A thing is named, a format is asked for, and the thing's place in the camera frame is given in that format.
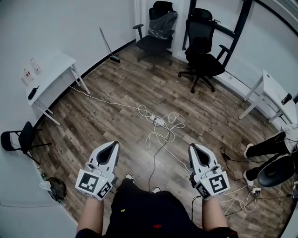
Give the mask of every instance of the black folding chair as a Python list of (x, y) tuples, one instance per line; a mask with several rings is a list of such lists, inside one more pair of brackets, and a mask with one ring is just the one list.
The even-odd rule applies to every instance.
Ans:
[[(37, 131), (42, 131), (42, 129), (34, 129), (31, 125), (31, 123), (28, 121), (23, 130), (22, 131), (11, 131), (11, 132), (3, 132), (1, 134), (1, 145), (3, 147), (4, 150), (6, 151), (18, 151), (18, 150), (22, 150), (22, 152), (24, 154), (26, 154), (27, 156), (29, 156), (29, 158), (31, 158), (32, 160), (34, 160), (37, 164), (40, 165), (40, 162), (36, 161), (33, 158), (33, 155), (31, 153), (32, 148), (35, 147), (40, 147), (40, 146), (46, 146), (46, 145), (51, 145), (52, 143), (46, 143), (44, 144), (41, 140), (41, 138), (39, 137), (39, 135), (37, 134)], [(16, 133), (19, 137), (19, 144), (20, 144), (20, 148), (14, 148), (12, 145), (12, 142), (10, 140), (10, 133)], [(32, 146), (32, 143), (35, 139), (35, 135), (37, 135), (37, 137), (39, 138), (41, 144), (40, 145), (34, 145)]]

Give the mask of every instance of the white table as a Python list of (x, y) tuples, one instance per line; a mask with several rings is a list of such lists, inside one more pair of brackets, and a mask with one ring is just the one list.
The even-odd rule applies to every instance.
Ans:
[[(64, 53), (57, 53), (53, 58), (51, 58), (44, 67), (41, 69), (40, 75), (33, 75), (34, 80), (26, 87), (26, 95), (27, 100), (30, 106), (33, 104), (45, 114), (48, 118), (50, 118), (54, 123), (60, 126), (60, 123), (56, 121), (53, 117), (51, 117), (46, 110), (48, 110), (51, 114), (53, 112), (49, 110), (40, 100), (39, 97), (41, 94), (66, 70), (70, 69), (72, 78), (76, 81), (78, 86), (80, 83), (76, 79), (74, 73), (77, 74), (80, 82), (83, 84), (84, 88), (86, 89), (87, 93), (90, 94), (88, 88), (86, 87), (83, 79), (79, 75), (76, 67), (75, 67), (75, 59), (69, 57)], [(33, 88), (37, 89), (35, 95), (31, 100), (28, 99), (28, 95), (31, 93)]]
[(297, 114), (296, 114), (296, 107), (295, 107), (294, 101), (290, 100), (285, 105), (281, 103), (281, 101), (286, 97), (288, 93), (265, 70), (263, 70), (263, 75), (259, 79), (259, 81), (254, 85), (251, 91), (244, 97), (244, 101), (246, 101), (260, 85), (263, 90), (261, 95), (238, 118), (241, 120), (253, 108), (255, 108), (256, 105), (258, 105), (258, 103), (260, 103), (265, 97), (267, 97), (279, 108), (278, 113), (276, 113), (273, 117), (271, 117), (268, 120), (269, 122), (272, 122), (274, 119), (284, 114), (291, 124), (297, 124)]

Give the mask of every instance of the white sneaker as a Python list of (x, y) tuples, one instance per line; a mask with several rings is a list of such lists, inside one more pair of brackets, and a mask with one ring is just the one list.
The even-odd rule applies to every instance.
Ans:
[(157, 192), (160, 192), (161, 191), (161, 189), (160, 189), (160, 187), (155, 187), (154, 189), (152, 189), (152, 193), (157, 193)]
[(126, 179), (130, 179), (130, 180), (132, 180), (133, 183), (135, 183), (134, 177), (132, 176), (131, 173), (127, 173), (127, 174), (125, 175), (125, 178), (126, 178)]
[(245, 150), (244, 153), (243, 153), (243, 156), (244, 156), (244, 158), (246, 158), (246, 159), (247, 159), (246, 152), (247, 152), (248, 148), (251, 147), (251, 146), (253, 146), (252, 143), (248, 144), (247, 147), (246, 147), (246, 150)]
[(253, 181), (250, 181), (250, 180), (247, 179), (246, 172), (247, 172), (247, 170), (244, 171), (243, 178), (245, 179), (248, 186), (253, 186)]

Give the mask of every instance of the white cable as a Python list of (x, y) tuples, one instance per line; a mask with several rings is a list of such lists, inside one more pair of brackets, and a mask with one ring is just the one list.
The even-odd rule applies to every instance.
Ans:
[[(151, 135), (156, 135), (156, 138), (157, 138), (157, 140), (158, 140), (158, 142), (159, 142), (160, 145), (163, 145), (163, 144), (160, 142), (159, 137), (163, 138), (164, 141), (166, 141), (167, 143), (172, 143), (172, 142), (175, 140), (175, 138), (176, 138), (176, 136), (175, 136), (175, 134), (172, 132), (172, 130), (173, 130), (174, 128), (183, 129), (183, 128), (185, 127), (185, 125), (184, 125), (183, 123), (178, 123), (178, 124), (176, 124), (175, 126), (169, 128), (168, 125), (167, 125), (167, 123), (163, 120), (165, 117), (168, 117), (168, 122), (169, 122), (170, 124), (173, 124), (173, 123), (176, 121), (176, 119), (179, 117), (179, 114), (176, 113), (176, 112), (171, 112), (169, 115), (166, 115), (166, 116), (164, 116), (164, 117), (161, 118), (161, 117), (158, 117), (158, 116), (152, 114), (151, 112), (148, 112), (148, 110), (147, 110), (147, 108), (146, 108), (145, 105), (139, 105), (138, 107), (134, 107), (134, 106), (123, 105), (123, 104), (115, 103), (115, 102), (107, 102), (107, 101), (105, 101), (105, 100), (100, 100), (100, 99), (98, 99), (98, 98), (92, 97), (92, 96), (90, 96), (90, 95), (88, 95), (88, 94), (86, 94), (86, 93), (84, 93), (84, 92), (82, 92), (82, 91), (79, 91), (79, 90), (77, 90), (77, 89), (75, 89), (75, 90), (76, 90), (77, 92), (79, 92), (79, 93), (83, 93), (84, 95), (86, 95), (86, 96), (88, 96), (88, 97), (90, 97), (90, 98), (93, 98), (93, 99), (95, 99), (95, 100), (98, 100), (98, 101), (100, 101), (100, 102), (105, 102), (105, 103), (107, 103), (107, 104), (111, 104), (111, 105), (119, 105), (119, 106), (124, 106), (124, 107), (128, 107), (128, 108), (136, 109), (136, 110), (138, 110), (139, 114), (140, 114), (142, 117), (146, 118), (146, 120), (149, 121), (150, 123), (152, 123), (152, 121), (148, 119), (148, 118), (150, 118), (150, 116), (148, 116), (148, 114), (150, 114), (150, 115), (152, 115), (152, 116), (154, 116), (154, 117), (160, 119), (161, 121), (163, 121), (163, 124), (162, 124), (162, 125), (161, 125), (161, 124), (158, 124), (158, 123), (154, 123), (154, 132), (151, 132), (151, 133), (148, 135), (148, 137), (146, 138), (146, 142), (145, 142), (146, 149), (149, 149), (149, 148), (150, 148), (150, 145), (151, 145), (151, 139), (150, 139), (150, 136), (151, 136)], [(155, 131), (155, 129), (156, 129), (156, 125), (157, 125), (157, 124), (158, 124), (159, 126), (163, 127), (164, 129), (166, 129), (166, 130), (168, 131), (168, 134), (167, 134), (166, 136), (163, 136), (163, 135), (161, 135), (160, 133), (158, 133), (158, 132)], [(170, 133), (171, 133), (174, 137), (173, 137), (172, 140), (167, 140), (167, 137), (169, 136)], [(180, 160), (179, 160), (179, 159), (178, 159), (172, 152), (170, 152), (167, 148), (164, 147), (164, 149), (165, 149), (167, 152), (169, 152), (169, 153), (170, 153), (170, 154), (171, 154), (177, 161), (179, 161), (181, 164), (183, 164), (184, 167), (187, 169), (187, 171), (191, 173), (191, 171), (186, 167), (185, 163), (183, 163), (182, 161), (180, 161)]]
[(239, 188), (239, 189), (237, 189), (237, 190), (235, 190), (235, 191), (233, 191), (233, 192), (222, 193), (221, 195), (229, 195), (229, 194), (231, 194), (231, 193), (235, 193), (235, 192), (237, 192), (237, 191), (239, 191), (239, 190), (241, 190), (241, 189), (244, 189), (244, 188), (246, 188), (246, 187), (247, 187), (247, 185), (245, 185), (244, 187)]
[(256, 201), (256, 198), (254, 198), (254, 200), (255, 200), (255, 208), (252, 209), (252, 210), (250, 210), (250, 211), (248, 211), (248, 210), (246, 209), (246, 206), (248, 205), (248, 204), (247, 204), (247, 202), (248, 202), (248, 197), (249, 197), (249, 195), (250, 195), (251, 193), (252, 193), (252, 192), (249, 192), (249, 193), (248, 193), (245, 204), (244, 204), (243, 201), (241, 201), (241, 200), (238, 199), (238, 198), (232, 198), (232, 199), (229, 199), (229, 200), (226, 200), (226, 201), (220, 201), (220, 203), (225, 203), (225, 202), (232, 201), (231, 204), (230, 204), (230, 206), (228, 207), (228, 209), (224, 212), (224, 215), (228, 212), (228, 210), (230, 209), (230, 207), (233, 205), (233, 203), (234, 203), (235, 201), (238, 201), (240, 207), (241, 207), (242, 209), (245, 209), (245, 211), (246, 211), (247, 213), (249, 213), (249, 212), (253, 212), (253, 211), (257, 208), (257, 201)]

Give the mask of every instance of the plug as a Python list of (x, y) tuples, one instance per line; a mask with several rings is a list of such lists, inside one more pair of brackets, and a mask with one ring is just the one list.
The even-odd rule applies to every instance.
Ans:
[(156, 124), (157, 127), (160, 127), (160, 126), (164, 126), (164, 125), (165, 125), (164, 120), (159, 119), (159, 118), (157, 118), (156, 116), (151, 115), (151, 116), (150, 116), (150, 120), (152, 121), (152, 123), (153, 123), (154, 125)]
[(258, 197), (260, 195), (260, 193), (261, 193), (261, 189), (260, 188), (254, 188), (252, 190), (252, 194), (255, 194), (256, 197)]

